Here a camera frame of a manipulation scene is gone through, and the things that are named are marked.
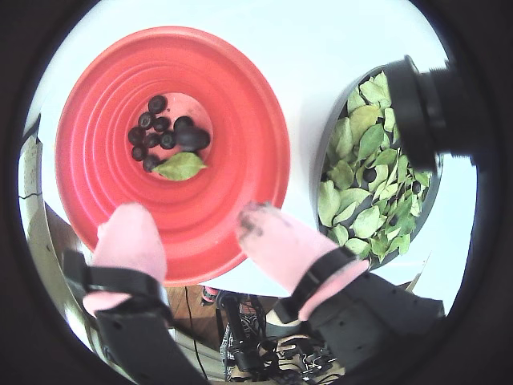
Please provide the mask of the pink padded gripper finger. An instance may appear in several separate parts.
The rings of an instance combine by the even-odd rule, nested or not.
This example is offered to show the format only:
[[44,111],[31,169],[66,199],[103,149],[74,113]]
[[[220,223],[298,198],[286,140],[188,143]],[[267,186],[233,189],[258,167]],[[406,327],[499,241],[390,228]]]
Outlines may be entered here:
[[369,271],[367,260],[271,205],[250,203],[237,218],[242,251],[287,295],[274,306],[283,323],[307,322],[350,373],[396,356],[445,316]]
[[169,333],[172,312],[156,223],[137,203],[120,205],[98,229],[91,263],[63,252],[63,275],[96,322],[111,357],[138,384],[206,384]]

